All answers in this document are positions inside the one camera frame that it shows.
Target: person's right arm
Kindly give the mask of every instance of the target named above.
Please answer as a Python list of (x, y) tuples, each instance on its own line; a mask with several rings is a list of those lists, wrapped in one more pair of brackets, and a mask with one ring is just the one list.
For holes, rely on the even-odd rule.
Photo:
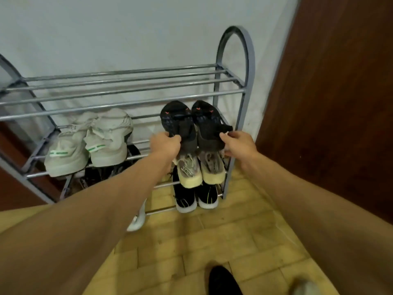
[(220, 137), (227, 155), (266, 190), (341, 295), (393, 294), (392, 225), (258, 153), (249, 134)]

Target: person's left hand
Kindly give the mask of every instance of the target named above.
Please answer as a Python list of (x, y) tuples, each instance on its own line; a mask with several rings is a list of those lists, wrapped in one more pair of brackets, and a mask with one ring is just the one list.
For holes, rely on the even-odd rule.
[(151, 153), (160, 153), (169, 162), (172, 162), (179, 153), (181, 140), (182, 138), (178, 134), (172, 138), (167, 132), (154, 134), (150, 137)]

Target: curved metal handle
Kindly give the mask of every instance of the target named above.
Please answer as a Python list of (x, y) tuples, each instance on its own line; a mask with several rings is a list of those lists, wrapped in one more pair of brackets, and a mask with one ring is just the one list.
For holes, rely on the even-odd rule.
[(225, 46), (233, 34), (236, 34), (242, 42), (246, 59), (246, 77), (244, 79), (244, 84), (241, 84), (243, 84), (244, 87), (252, 88), (255, 78), (255, 52), (250, 34), (242, 26), (231, 26), (225, 30), (221, 36), (217, 50), (216, 64), (222, 66), (222, 56)]

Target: shoe rack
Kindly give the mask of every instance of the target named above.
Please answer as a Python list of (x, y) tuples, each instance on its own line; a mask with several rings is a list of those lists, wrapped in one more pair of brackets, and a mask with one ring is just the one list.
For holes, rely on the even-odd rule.
[[(229, 38), (233, 35), (237, 35), (240, 39), (246, 61), (246, 76), (245, 79), (240, 79), (237, 75), (235, 75), (226, 65), (222, 62), (222, 56), (224, 53), (225, 46), (229, 40)], [(209, 69), (209, 71), (198, 71), (198, 69)], [(133, 76), (128, 78), (120, 78), (120, 75), (135, 75), (142, 74), (139, 76)], [(214, 75), (214, 79), (200, 79), (198, 77), (205, 75)], [(94, 80), (95, 77), (107, 76), (108, 79), (105, 80)], [(195, 80), (186, 81), (173, 81), (171, 79), (177, 79), (182, 77), (193, 77)], [(16, 115), (7, 115), (0, 116), (0, 121), (12, 121), (21, 118), (31, 118), (36, 116), (47, 116), (51, 117), (53, 115), (67, 114), (67, 113), (75, 113), (75, 112), (85, 112), (85, 111), (95, 111), (102, 109), (110, 109), (113, 107), (121, 107), (121, 108), (130, 108), (133, 106), (143, 106), (143, 105), (151, 105), (151, 104), (165, 104), (172, 100), (179, 101), (189, 101), (189, 100), (197, 100), (197, 99), (205, 99), (208, 97), (213, 97), (213, 106), (217, 108), (219, 97), (229, 94), (241, 94), (241, 102), (240, 108), (238, 111), (237, 121), (235, 125), (235, 130), (241, 130), (243, 128), (244, 118), (246, 116), (248, 103), (251, 96), (251, 90), (253, 87), (255, 77), (255, 54), (253, 43), (251, 37), (246, 29), (241, 26), (231, 26), (225, 30), (223, 33), (221, 40), (219, 42), (216, 62), (212, 64), (204, 64), (204, 65), (193, 65), (193, 66), (180, 66), (180, 67), (167, 67), (167, 68), (150, 68), (150, 69), (134, 69), (134, 70), (119, 70), (119, 71), (107, 71), (107, 72), (96, 72), (96, 73), (86, 73), (86, 74), (67, 74), (67, 75), (51, 75), (51, 76), (42, 76), (42, 77), (20, 77), (16, 81), (12, 82), (10, 85), (4, 88), (0, 88), (0, 106), (17, 106), (21, 104), (37, 104), (41, 108), (41, 110), (30, 113), (16, 114)], [(78, 81), (71, 81), (67, 83), (56, 83), (56, 80), (61, 79), (76, 79)], [(166, 79), (167, 82), (164, 84), (146, 84), (141, 85), (145, 81), (156, 80), (156, 79)], [(34, 82), (45, 82), (45, 84), (40, 85), (30, 85)], [(14, 92), (20, 91), (30, 91), (32, 95), (34, 95), (34, 91), (36, 90), (49, 90), (49, 89), (58, 89), (58, 88), (66, 88), (66, 87), (78, 87), (78, 86), (89, 86), (89, 85), (101, 85), (105, 87), (105, 84), (114, 84), (114, 83), (125, 83), (125, 82), (137, 82), (138, 86), (127, 88), (127, 89), (113, 89), (106, 90), (103, 92), (91, 92), (84, 94), (70, 94), (70, 95), (62, 95), (62, 96), (50, 96), (50, 97), (32, 97), (30, 99), (22, 99), (22, 100), (7, 100), (2, 101), (1, 97), (5, 94), (10, 94)], [(238, 89), (235, 90), (220, 90), (220, 83), (224, 82), (233, 82), (237, 85)], [(158, 99), (146, 99), (146, 100), (137, 100), (137, 101), (126, 101), (126, 102), (118, 102), (118, 103), (110, 103), (110, 104), (99, 104), (99, 105), (90, 105), (85, 107), (73, 107), (67, 109), (56, 109), (56, 110), (45, 110), (41, 105), (46, 101), (60, 101), (65, 99), (77, 99), (77, 98), (85, 98), (92, 96), (103, 96), (103, 95), (111, 95), (111, 94), (121, 94), (121, 93), (129, 93), (129, 92), (140, 92), (147, 90), (158, 90), (158, 89), (167, 89), (167, 88), (175, 88), (175, 87), (184, 87), (184, 86), (195, 86), (195, 85), (206, 85), (206, 84), (214, 84), (214, 89), (212, 92), (195, 94), (195, 95), (177, 95), (173, 97), (167, 98), (158, 98)], [(220, 112), (222, 121), (228, 124), (227, 120)], [(142, 119), (142, 118), (150, 118), (157, 117), (159, 113), (143, 115), (143, 116), (135, 116), (131, 117), (132, 119)], [(19, 182), (21, 182), (24, 186), (29, 188), (33, 193), (42, 198), (47, 203), (55, 203), (55, 201), (48, 195), (44, 194), (40, 191), (32, 181), (33, 178), (37, 178), (40, 176), (47, 176), (48, 173), (46, 171), (42, 172), (32, 172), (34, 169), (34, 165), (39, 160), (44, 160), (46, 153), (44, 152), (45, 145), (47, 145), (51, 139), (51, 136), (56, 135), (59, 129), (64, 128), (65, 126), (56, 126), (45, 136), (42, 138), (41, 142), (38, 143), (37, 148), (32, 152), (30, 158), (26, 161), (23, 168), (16, 168), (12, 165), (10, 160), (7, 157), (4, 157), (0, 154), (0, 166), (5, 169), (8, 173), (10, 173), (14, 178), (16, 178)], [(148, 140), (140, 140), (133, 142), (133, 144), (141, 144), (146, 143)], [(141, 154), (136, 156), (127, 157), (126, 160), (135, 160), (138, 158), (142, 158), (147, 156), (148, 154)], [(218, 194), (222, 196), (223, 199), (226, 198), (228, 192), (228, 183), (231, 178), (231, 172), (234, 166), (234, 159), (227, 159), (225, 161), (226, 168), (226, 179), (220, 185), (217, 186)], [(93, 165), (88, 164), (86, 168), (91, 168)], [(69, 184), (73, 178), (74, 174), (66, 176), (66, 183), (62, 190), (60, 199), (63, 199), (68, 191)], [(174, 184), (179, 184), (179, 182), (170, 182), (170, 183), (162, 183), (155, 188), (161, 188), (165, 186), (170, 186)], [(151, 211), (146, 212), (147, 215), (158, 213), (162, 211), (168, 211), (171, 209), (175, 209), (173, 207), (167, 207), (160, 209), (159, 211)]]

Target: yellow wooden floor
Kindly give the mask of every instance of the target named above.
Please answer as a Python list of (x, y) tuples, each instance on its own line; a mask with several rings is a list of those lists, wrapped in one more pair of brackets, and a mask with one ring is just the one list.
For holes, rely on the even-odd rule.
[[(172, 188), (161, 188), (147, 210), (170, 205)], [(0, 230), (40, 209), (1, 213)], [(214, 263), (232, 272), (244, 295), (287, 294), (296, 277), (313, 280), (324, 295), (337, 294), (269, 198), (235, 169), (218, 208), (154, 214), (142, 229), (127, 233), (84, 295), (204, 295)]]

